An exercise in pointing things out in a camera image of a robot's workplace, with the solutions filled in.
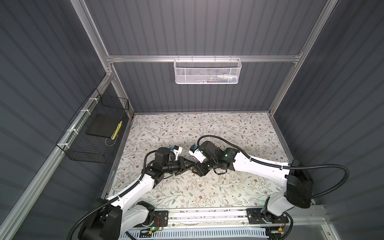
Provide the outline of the brass padlock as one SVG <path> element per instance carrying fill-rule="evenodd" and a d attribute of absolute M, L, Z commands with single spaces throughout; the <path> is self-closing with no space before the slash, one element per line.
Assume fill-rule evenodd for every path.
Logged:
<path fill-rule="evenodd" d="M 198 162 L 187 161 L 186 167 L 192 171 L 196 164 L 198 164 Z"/>

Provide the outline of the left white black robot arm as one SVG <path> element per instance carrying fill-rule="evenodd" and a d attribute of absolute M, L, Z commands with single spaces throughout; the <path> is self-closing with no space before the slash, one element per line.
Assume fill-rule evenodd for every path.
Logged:
<path fill-rule="evenodd" d="M 154 218 L 155 208 L 139 199 L 164 179 L 165 174 L 180 175 L 192 168 L 196 162 L 178 156 L 178 147 L 151 151 L 155 158 L 144 161 L 140 177 L 116 195 L 105 200 L 98 199 L 97 207 L 89 211 L 70 230 L 67 238 L 72 239 L 79 230 L 80 240 L 117 240 L 121 233 L 136 225 L 149 224 Z"/>

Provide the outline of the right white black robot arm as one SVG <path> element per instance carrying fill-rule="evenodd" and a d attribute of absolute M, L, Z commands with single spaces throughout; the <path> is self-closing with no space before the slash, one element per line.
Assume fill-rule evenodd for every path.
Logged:
<path fill-rule="evenodd" d="M 294 207 L 308 209 L 311 206 L 314 181 L 305 169 L 291 170 L 292 166 L 288 163 L 248 156 L 235 148 L 223 151 L 209 141 L 200 146 L 193 145 L 189 154 L 196 161 L 193 172 L 200 177 L 211 170 L 222 169 L 257 175 L 280 184 L 283 188 L 267 197 L 259 212 L 266 223 L 274 223 L 287 216 L 286 211 Z"/>

